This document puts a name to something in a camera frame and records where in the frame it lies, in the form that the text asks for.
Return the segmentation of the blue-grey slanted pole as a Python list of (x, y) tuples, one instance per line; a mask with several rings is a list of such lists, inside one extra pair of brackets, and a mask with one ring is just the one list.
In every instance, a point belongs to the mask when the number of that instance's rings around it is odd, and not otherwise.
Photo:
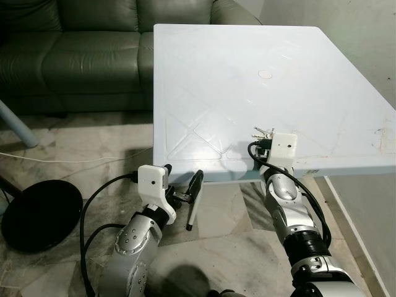
[(36, 147), (40, 143), (31, 129), (2, 100), (0, 100), (0, 119), (14, 131), (26, 147)]

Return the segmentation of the white plastic square table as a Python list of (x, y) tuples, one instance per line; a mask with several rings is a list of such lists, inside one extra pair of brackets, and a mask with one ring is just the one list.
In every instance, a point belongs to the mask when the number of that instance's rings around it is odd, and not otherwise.
[(263, 130), (297, 137), (298, 178), (394, 173), (395, 116), (317, 27), (153, 28), (153, 164), (173, 183), (256, 179)]

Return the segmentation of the silver bunch of keys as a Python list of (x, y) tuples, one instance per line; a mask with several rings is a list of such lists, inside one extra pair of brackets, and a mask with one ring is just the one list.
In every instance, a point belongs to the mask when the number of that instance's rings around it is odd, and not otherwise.
[(258, 139), (258, 140), (264, 140), (264, 139), (273, 139), (273, 133), (274, 129), (270, 128), (268, 130), (265, 130), (263, 128), (259, 127), (254, 127), (254, 130), (257, 131), (257, 134), (251, 135), (252, 138)]

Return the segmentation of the grey metal table leg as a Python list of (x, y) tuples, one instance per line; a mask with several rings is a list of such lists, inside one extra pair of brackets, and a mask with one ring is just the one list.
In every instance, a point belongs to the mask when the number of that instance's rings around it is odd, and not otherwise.
[(190, 204), (189, 218), (187, 218), (187, 224), (186, 224), (187, 231), (192, 230), (195, 224), (197, 208), (198, 208), (198, 203), (200, 202), (200, 198), (201, 198), (201, 194), (198, 196), (194, 204)]

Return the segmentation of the black round disc base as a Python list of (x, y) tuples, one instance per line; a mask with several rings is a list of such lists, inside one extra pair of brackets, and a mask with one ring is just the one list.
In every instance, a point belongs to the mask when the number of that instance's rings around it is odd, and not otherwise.
[(12, 197), (0, 221), (0, 233), (9, 247), (23, 254), (55, 247), (81, 217), (82, 194), (70, 182), (40, 181), (20, 190), (0, 176), (0, 190)]

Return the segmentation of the green leather sofa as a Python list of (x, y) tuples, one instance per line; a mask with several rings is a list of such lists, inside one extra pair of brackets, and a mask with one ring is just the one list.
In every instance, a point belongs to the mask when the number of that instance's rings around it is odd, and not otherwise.
[(0, 0), (0, 101), (17, 115), (152, 110), (156, 24), (259, 20), (235, 0)]

